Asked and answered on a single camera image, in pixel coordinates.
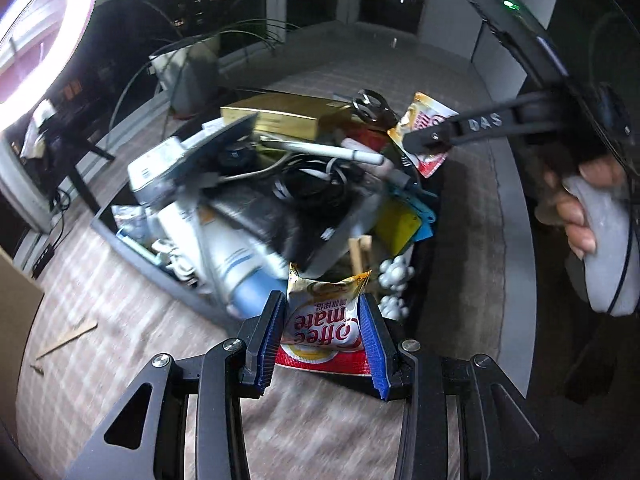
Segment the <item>person's right hand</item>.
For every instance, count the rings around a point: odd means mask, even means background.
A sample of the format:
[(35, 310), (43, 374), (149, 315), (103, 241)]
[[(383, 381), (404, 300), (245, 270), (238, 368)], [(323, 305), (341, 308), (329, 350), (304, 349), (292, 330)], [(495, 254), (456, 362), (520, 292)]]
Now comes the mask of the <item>person's right hand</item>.
[[(597, 237), (589, 227), (586, 208), (574, 194), (567, 192), (561, 178), (543, 166), (544, 196), (538, 203), (535, 216), (545, 226), (562, 226), (568, 246), (580, 260), (597, 249)], [(617, 188), (625, 180), (623, 167), (612, 155), (606, 155), (579, 166), (580, 176), (593, 188)]]

